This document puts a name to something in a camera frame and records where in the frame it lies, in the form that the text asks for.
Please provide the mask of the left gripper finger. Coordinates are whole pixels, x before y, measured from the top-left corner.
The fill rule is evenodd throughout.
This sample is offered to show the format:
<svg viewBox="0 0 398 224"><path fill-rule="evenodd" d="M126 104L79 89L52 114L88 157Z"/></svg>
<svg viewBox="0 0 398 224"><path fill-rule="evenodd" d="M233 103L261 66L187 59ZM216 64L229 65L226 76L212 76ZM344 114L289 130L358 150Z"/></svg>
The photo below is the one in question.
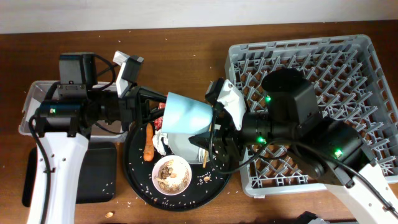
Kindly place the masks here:
<svg viewBox="0 0 398 224"><path fill-rule="evenodd" d="M166 101L167 97L161 93L141 87L139 90L140 96L145 100L152 101Z"/></svg>
<svg viewBox="0 0 398 224"><path fill-rule="evenodd" d="M164 115L164 111L165 111L164 108L154 109L154 110L150 111L148 115L145 115L143 117L142 122L148 123L148 122L154 121L154 120L162 117Z"/></svg>

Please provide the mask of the white plastic fork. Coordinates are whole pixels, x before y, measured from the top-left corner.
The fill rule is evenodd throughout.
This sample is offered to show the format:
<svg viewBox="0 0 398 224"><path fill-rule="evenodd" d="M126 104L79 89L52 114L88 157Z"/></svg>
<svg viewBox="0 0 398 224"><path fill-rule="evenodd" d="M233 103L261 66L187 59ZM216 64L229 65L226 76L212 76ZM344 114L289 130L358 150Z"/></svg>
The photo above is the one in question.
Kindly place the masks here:
<svg viewBox="0 0 398 224"><path fill-rule="evenodd" d="M199 148L198 150L198 161L203 162L205 160L207 151L205 149Z"/></svg>

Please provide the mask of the wooden chopstick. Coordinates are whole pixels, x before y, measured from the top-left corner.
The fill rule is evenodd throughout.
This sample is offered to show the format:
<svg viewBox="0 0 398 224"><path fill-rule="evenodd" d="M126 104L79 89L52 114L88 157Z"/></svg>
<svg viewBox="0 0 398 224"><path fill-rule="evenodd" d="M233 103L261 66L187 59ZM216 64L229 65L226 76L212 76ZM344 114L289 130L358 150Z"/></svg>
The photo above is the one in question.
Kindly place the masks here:
<svg viewBox="0 0 398 224"><path fill-rule="evenodd" d="M203 155L203 164L202 164L203 168L206 168L207 160L208 160L208 151L205 149L204 155Z"/></svg>

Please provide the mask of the light blue plastic cup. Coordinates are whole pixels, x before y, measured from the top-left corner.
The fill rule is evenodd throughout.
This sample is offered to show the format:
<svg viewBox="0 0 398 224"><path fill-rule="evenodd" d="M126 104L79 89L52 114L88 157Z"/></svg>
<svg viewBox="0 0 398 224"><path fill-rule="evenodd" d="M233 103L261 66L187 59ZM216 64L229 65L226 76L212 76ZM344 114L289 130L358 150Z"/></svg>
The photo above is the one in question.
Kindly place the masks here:
<svg viewBox="0 0 398 224"><path fill-rule="evenodd" d="M201 134L209 130L212 116L210 105L169 92L161 130L172 134Z"/></svg>

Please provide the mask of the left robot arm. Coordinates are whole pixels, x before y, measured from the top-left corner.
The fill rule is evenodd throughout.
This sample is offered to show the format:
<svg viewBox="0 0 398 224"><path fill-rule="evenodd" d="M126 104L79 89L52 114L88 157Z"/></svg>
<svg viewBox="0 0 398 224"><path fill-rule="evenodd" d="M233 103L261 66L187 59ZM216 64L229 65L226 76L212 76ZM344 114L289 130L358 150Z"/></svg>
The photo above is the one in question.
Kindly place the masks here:
<svg viewBox="0 0 398 224"><path fill-rule="evenodd" d="M37 168L28 223L73 223L81 165L92 127L120 121L122 132L161 117L150 101L166 96L136 83L144 59L117 51L110 62L95 53L65 53L60 79L29 118Z"/></svg>

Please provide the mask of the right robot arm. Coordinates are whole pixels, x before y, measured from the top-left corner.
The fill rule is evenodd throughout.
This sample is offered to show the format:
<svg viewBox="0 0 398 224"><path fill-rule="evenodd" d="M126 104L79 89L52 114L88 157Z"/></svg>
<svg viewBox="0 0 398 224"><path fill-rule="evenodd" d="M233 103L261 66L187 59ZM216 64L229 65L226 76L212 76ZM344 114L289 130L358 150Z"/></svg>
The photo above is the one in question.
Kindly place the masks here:
<svg viewBox="0 0 398 224"><path fill-rule="evenodd" d="M311 178L325 185L359 223L396 223L397 197L361 135L343 121L324 116L313 85L298 70L283 68L261 82L267 111L251 113L229 81L212 83L206 99L212 106L205 133L190 142L208 151L211 160L238 161L244 149L255 159L268 146L285 146L286 155Z"/></svg>

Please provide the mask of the grey plastic dishwasher rack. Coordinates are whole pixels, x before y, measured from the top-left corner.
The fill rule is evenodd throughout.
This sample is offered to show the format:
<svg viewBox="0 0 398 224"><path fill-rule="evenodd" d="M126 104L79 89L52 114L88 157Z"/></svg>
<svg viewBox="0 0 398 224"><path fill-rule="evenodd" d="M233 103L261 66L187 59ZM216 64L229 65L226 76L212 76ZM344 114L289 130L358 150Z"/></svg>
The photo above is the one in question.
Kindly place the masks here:
<svg viewBox="0 0 398 224"><path fill-rule="evenodd" d="M224 66L252 112L266 110L262 79L294 68L310 80L324 116L352 125L390 184L397 182L397 105L371 39L346 35L232 45Z"/></svg>

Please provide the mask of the red snack wrapper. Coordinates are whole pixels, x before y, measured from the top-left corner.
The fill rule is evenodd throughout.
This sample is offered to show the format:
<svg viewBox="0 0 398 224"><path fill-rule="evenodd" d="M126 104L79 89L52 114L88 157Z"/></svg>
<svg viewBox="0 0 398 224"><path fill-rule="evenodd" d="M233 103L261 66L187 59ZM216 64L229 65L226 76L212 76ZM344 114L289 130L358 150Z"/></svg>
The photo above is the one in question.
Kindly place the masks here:
<svg viewBox="0 0 398 224"><path fill-rule="evenodd" d="M165 109L165 103L159 103L158 109ZM163 123L163 117L159 117L154 121L155 130L158 131L161 129Z"/></svg>

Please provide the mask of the crumpled white tissue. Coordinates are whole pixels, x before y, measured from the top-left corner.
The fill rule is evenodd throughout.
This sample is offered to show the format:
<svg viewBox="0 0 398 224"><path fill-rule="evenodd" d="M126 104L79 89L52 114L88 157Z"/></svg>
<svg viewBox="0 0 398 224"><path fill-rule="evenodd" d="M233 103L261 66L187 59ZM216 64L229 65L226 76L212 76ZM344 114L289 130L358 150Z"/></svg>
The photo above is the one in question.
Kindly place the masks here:
<svg viewBox="0 0 398 224"><path fill-rule="evenodd" d="M163 133L161 130L155 131L155 134L152 137L152 142L153 142L153 145L154 145L156 151L161 156L165 156L166 155L166 149L169 146L168 134L167 133Z"/></svg>

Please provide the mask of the grey round plate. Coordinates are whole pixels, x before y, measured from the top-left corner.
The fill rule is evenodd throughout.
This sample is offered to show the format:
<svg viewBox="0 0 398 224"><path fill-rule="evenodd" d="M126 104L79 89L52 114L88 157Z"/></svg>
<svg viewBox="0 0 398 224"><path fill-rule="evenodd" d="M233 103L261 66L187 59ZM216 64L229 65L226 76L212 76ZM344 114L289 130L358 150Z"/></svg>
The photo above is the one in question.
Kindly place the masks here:
<svg viewBox="0 0 398 224"><path fill-rule="evenodd" d="M192 134L168 134L169 148L176 155L184 158L189 164L202 164L198 161L200 147L188 140Z"/></svg>

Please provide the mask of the clear plastic bin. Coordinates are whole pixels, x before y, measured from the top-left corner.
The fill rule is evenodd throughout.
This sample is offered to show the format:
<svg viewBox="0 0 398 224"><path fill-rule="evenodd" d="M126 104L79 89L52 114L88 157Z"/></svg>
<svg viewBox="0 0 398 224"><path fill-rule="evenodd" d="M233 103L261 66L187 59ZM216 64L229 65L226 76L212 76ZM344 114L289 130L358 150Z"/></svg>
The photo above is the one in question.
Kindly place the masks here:
<svg viewBox="0 0 398 224"><path fill-rule="evenodd" d="M23 118L18 127L19 134L24 136L31 136L29 131L28 121L29 118L34 114L36 109L40 106L41 102L43 102L45 95L51 85L56 82L55 80L39 80L35 81L31 84L29 91L27 91L27 96L25 98L24 107L22 109ZM95 87L105 86L106 82L98 82ZM107 87L106 90L117 93L116 84L113 83L110 87ZM100 125L104 128L121 133L121 122L115 121L112 124L106 124L104 120L98 121ZM113 134L107 131L102 130L101 128L93 125L91 129L91 142L124 142L127 137L127 132L123 134Z"/></svg>

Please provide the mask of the orange carrot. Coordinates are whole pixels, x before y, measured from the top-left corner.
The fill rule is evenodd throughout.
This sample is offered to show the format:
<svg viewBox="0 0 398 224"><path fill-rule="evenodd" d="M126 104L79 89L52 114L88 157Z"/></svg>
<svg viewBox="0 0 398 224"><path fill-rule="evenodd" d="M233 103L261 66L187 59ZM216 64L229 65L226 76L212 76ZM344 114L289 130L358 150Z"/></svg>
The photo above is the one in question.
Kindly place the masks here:
<svg viewBox="0 0 398 224"><path fill-rule="evenodd" d="M148 123L146 126L146 143L144 147L144 156L143 156L146 162L150 162L154 158L155 147L153 145L153 140L152 140L153 136L154 136L153 126L150 123Z"/></svg>

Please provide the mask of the pink bowl with food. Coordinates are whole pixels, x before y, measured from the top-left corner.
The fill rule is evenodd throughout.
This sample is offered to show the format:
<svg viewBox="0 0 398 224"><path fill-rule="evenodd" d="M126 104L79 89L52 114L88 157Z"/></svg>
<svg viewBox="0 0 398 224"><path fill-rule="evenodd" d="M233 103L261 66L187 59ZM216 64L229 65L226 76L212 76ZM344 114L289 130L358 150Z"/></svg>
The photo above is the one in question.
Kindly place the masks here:
<svg viewBox="0 0 398 224"><path fill-rule="evenodd" d="M190 164L176 155L164 156L155 163L152 183L164 195L178 195L184 192L192 180Z"/></svg>

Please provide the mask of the black rectangular tray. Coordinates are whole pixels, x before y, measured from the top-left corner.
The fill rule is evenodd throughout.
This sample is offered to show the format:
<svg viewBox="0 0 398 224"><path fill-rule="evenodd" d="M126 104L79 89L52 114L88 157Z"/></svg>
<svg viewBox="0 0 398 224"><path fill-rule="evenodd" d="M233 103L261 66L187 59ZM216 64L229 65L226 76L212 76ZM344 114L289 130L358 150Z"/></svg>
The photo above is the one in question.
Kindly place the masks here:
<svg viewBox="0 0 398 224"><path fill-rule="evenodd" d="M116 193L117 150L112 142L89 144L83 160L76 195L77 204L110 201ZM37 149L29 153L22 204L30 207L37 169Z"/></svg>

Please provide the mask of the peanut on table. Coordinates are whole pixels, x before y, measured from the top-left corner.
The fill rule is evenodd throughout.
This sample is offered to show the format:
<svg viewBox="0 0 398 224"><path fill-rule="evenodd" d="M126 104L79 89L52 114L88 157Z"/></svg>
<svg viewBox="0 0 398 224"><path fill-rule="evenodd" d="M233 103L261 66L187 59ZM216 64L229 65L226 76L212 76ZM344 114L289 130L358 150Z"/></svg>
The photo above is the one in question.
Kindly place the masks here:
<svg viewBox="0 0 398 224"><path fill-rule="evenodd" d="M114 215L113 212L108 212L108 213L105 215L105 217L106 217L106 218L111 218L113 215Z"/></svg>

